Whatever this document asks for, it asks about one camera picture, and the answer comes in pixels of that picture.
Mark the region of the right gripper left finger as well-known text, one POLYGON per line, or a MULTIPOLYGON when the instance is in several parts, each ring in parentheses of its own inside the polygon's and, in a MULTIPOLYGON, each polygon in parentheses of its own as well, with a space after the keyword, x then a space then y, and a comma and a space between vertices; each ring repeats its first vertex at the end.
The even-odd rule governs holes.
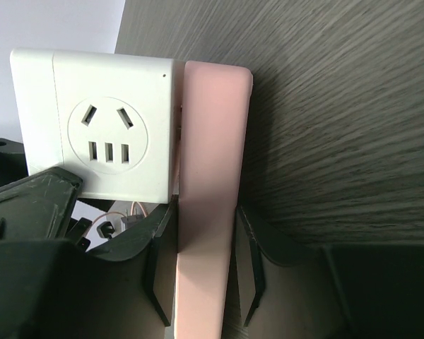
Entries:
POLYGON ((65 239, 0 240, 0 338, 163 338, 177 204, 90 251, 65 239))

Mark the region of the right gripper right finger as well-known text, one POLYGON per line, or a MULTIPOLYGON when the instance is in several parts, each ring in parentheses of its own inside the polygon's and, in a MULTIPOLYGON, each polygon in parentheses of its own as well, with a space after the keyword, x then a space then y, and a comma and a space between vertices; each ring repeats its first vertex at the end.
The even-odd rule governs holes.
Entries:
POLYGON ((424 244, 299 244, 251 208, 235 218, 251 338, 424 338, 424 244))

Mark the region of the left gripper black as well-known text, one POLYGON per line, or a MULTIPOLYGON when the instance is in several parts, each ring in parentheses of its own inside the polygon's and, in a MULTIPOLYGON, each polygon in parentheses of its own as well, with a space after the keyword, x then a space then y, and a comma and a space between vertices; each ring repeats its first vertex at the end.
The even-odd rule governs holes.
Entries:
POLYGON ((63 237, 82 185, 60 167, 28 177, 23 144, 0 138, 0 240, 63 237))

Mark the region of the white cube adapter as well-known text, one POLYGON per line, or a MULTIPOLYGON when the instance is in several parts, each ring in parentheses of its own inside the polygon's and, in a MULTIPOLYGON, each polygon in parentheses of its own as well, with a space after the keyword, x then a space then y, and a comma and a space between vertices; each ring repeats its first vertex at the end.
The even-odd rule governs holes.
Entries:
POLYGON ((62 167, 84 198, 170 200, 182 61, 18 48, 10 65, 29 174, 62 167))

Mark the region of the pink white power strip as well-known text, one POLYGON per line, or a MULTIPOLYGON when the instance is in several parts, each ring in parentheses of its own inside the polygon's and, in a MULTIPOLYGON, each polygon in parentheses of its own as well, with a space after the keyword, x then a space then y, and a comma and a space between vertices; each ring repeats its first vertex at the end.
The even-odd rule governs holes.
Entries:
POLYGON ((219 338, 252 94, 251 72, 188 61, 179 167, 176 338, 219 338))

